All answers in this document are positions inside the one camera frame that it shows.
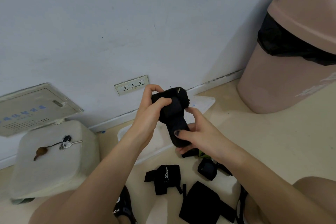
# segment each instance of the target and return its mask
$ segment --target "wall socket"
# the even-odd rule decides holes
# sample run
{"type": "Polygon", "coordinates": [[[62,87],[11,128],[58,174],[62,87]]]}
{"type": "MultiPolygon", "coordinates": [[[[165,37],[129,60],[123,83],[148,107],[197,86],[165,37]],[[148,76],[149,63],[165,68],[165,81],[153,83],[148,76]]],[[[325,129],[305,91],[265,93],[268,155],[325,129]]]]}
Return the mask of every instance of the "wall socket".
{"type": "Polygon", "coordinates": [[[143,75],[141,77],[116,84],[114,87],[119,95],[124,95],[128,92],[144,88],[147,84],[149,84],[148,77],[147,75],[143,75]]]}

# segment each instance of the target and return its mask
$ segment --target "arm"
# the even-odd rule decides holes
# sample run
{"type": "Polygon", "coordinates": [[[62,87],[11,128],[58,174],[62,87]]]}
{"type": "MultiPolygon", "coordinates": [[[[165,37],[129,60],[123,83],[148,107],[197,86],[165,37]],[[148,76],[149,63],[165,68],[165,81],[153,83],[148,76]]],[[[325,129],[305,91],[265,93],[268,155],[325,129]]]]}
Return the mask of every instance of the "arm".
{"type": "Polygon", "coordinates": [[[227,139],[199,110],[188,108],[195,117],[190,130],[176,131],[192,144],[177,150],[183,154],[199,148],[225,165],[249,192],[272,224],[335,224],[320,206],[304,196],[266,165],[227,139]]]}
{"type": "Polygon", "coordinates": [[[152,104],[152,91],[162,92],[163,89],[158,85],[145,87],[131,128],[64,205],[57,209],[48,224],[108,223],[134,163],[153,136],[161,108],[171,103],[170,98],[161,98],[152,104]]]}

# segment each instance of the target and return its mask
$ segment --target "pink trash can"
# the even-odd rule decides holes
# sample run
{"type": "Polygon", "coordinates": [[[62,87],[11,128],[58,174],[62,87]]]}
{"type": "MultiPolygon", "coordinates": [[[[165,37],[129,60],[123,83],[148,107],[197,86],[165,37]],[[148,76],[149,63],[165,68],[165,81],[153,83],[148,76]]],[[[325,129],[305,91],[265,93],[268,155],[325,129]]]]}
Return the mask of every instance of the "pink trash can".
{"type": "Polygon", "coordinates": [[[336,0],[273,0],[238,83],[256,113],[284,110],[336,81],[336,0]]]}

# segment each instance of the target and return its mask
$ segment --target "white plastic stool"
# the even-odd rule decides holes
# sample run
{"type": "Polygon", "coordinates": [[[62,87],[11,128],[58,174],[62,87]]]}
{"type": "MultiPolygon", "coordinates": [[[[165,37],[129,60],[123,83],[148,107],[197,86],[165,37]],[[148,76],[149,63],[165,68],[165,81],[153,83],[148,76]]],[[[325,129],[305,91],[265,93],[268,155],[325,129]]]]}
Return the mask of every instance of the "white plastic stool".
{"type": "Polygon", "coordinates": [[[19,144],[9,186],[12,202],[29,202],[31,198],[77,189],[99,162],[96,135],[77,120],[30,131],[19,144]],[[33,161],[39,147],[61,142],[67,135],[71,142],[82,142],[64,150],[60,150],[60,144],[49,147],[45,155],[33,161]]]}

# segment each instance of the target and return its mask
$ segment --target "beige tile floor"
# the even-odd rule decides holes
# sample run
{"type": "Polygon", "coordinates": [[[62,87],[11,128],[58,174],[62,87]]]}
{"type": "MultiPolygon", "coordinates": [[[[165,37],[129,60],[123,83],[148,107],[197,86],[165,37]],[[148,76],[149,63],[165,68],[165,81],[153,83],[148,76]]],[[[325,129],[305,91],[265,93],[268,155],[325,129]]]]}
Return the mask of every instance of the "beige tile floor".
{"type": "MultiPolygon", "coordinates": [[[[251,112],[241,101],[236,91],[237,82],[200,94],[216,98],[216,103],[205,116],[223,134],[290,183],[304,176],[336,180],[336,83],[287,110],[260,115],[251,112]]],[[[130,123],[99,135],[102,157],[117,143],[118,131],[130,123]]],[[[196,181],[201,181],[235,208],[239,193],[237,180],[219,171],[213,182],[206,181],[197,173],[199,162],[195,157],[182,159],[171,148],[133,168],[126,185],[140,224],[146,223],[156,201],[162,198],[167,202],[167,223],[186,223],[178,217],[183,198],[176,188],[169,188],[167,195],[155,196],[153,183],[144,183],[145,173],[163,164],[180,166],[181,181],[187,184],[187,190],[196,181]]],[[[26,205],[10,205],[5,188],[12,169],[0,170],[1,224],[27,223],[34,209],[45,200],[38,198],[26,205]]],[[[217,223],[228,222],[220,217],[217,223]]]]}

